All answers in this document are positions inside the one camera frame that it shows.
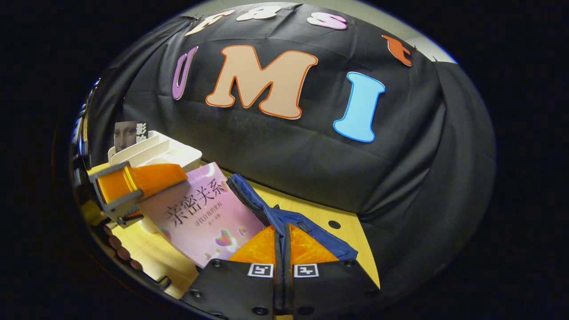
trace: foam letter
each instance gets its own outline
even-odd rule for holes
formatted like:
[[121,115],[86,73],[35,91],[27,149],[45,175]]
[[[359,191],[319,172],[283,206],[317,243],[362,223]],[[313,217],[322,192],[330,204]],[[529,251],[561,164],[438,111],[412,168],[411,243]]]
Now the foam letter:
[[344,117],[334,121],[334,130],[350,139],[372,142],[376,138],[372,131],[373,113],[385,86],[358,72],[348,72],[347,78],[352,83],[352,92]]
[[205,98],[207,104],[232,106],[235,98],[230,93],[235,80],[241,104],[248,108],[270,85],[269,96],[259,103],[259,109],[275,117],[300,118],[300,91],[308,69],[318,63],[315,56],[300,51],[286,51],[262,69],[252,46],[229,46],[221,53],[225,56],[225,62],[213,93]]
[[403,47],[403,45],[401,44],[401,42],[386,36],[386,35],[381,35],[382,37],[384,37],[384,39],[387,40],[387,48],[389,49],[389,52],[391,52],[391,54],[397,58],[397,60],[401,61],[404,65],[411,67],[413,66],[413,64],[411,64],[411,61],[409,59],[407,59],[405,57],[405,53],[407,53],[408,55],[411,55],[411,52],[409,52],[409,50],[405,49]]
[[281,7],[279,6],[265,6],[249,10],[248,13],[240,15],[237,17],[237,21],[245,21],[249,19],[268,19],[276,16],[277,11]]
[[235,12],[235,10],[229,10],[229,11],[218,13],[215,15],[210,15],[209,17],[205,18],[200,24],[198,24],[195,28],[193,28],[192,31],[186,33],[184,36],[191,35],[191,34],[197,34],[201,30],[205,29],[206,26],[210,26],[210,25],[216,23],[224,15],[230,15],[234,12]]
[[339,15],[333,15],[324,12],[315,12],[311,14],[312,17],[307,18],[310,24],[314,24],[317,26],[323,26],[332,29],[346,29],[348,26],[344,22],[346,19],[340,17]]
[[[185,82],[188,79],[189,65],[192,63],[193,55],[196,53],[197,47],[194,47],[188,51],[187,54],[183,54],[178,58],[178,64],[176,65],[176,71],[174,72],[174,80],[172,81],[172,97],[175,100],[180,100],[185,90]],[[182,79],[180,79],[180,70],[182,69],[182,63],[184,60],[188,59],[185,63],[184,73],[182,73]]]

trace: purple letter u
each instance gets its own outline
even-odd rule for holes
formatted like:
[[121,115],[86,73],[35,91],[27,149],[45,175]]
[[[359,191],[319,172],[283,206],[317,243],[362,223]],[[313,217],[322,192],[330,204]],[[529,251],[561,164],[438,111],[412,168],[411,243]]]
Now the purple letter u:
[[[176,65],[176,72],[174,73],[174,80],[172,82],[172,97],[175,100],[180,100],[180,98],[184,94],[185,82],[188,79],[189,65],[192,63],[192,58],[193,55],[196,53],[196,51],[197,47],[194,47],[190,51],[188,51],[187,54],[183,54],[180,58],[178,58],[178,64]],[[184,63],[184,60],[186,58],[188,59],[188,61],[185,63],[184,73],[182,74],[182,79],[180,80],[180,82],[178,82],[178,79],[180,78],[180,70],[182,69],[182,63]]]

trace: white organizer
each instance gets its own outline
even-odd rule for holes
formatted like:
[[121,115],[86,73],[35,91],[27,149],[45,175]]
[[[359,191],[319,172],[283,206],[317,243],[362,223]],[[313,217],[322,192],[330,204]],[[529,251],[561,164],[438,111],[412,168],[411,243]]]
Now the white organizer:
[[148,139],[120,151],[111,147],[107,153],[109,164],[117,165],[129,161],[131,167],[175,163],[184,172],[190,172],[200,166],[201,151],[178,142],[162,133],[148,131]]

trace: table surface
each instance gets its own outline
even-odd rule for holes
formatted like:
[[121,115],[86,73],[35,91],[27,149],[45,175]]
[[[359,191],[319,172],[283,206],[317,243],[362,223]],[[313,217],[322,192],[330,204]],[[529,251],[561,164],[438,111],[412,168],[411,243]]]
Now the table surface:
[[[94,167],[88,173],[91,175],[107,167],[109,167],[108,163]],[[356,214],[321,206],[253,182],[249,183],[270,207],[278,204],[283,210],[300,212],[326,231],[346,241],[358,251],[356,260],[375,284],[380,286],[376,263]],[[328,222],[331,220],[338,222],[341,227],[339,229],[330,227]],[[142,264],[146,274],[155,280],[164,276],[172,280],[171,285],[164,292],[176,299],[182,297],[198,276],[194,264],[188,258],[159,233],[146,232],[140,223],[135,223],[126,229],[115,227],[113,234],[121,240],[122,246],[130,252],[132,259]],[[284,316],[277,317],[277,319],[291,319],[291,317]]]

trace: letter i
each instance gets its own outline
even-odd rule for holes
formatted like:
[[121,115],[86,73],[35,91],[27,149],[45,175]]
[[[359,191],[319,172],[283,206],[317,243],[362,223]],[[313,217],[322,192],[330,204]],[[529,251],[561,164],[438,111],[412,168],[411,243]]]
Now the letter i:
[[372,131],[373,114],[385,86],[358,72],[348,72],[346,77],[352,83],[352,92],[344,117],[334,121],[334,130],[353,140],[372,142],[376,138]]

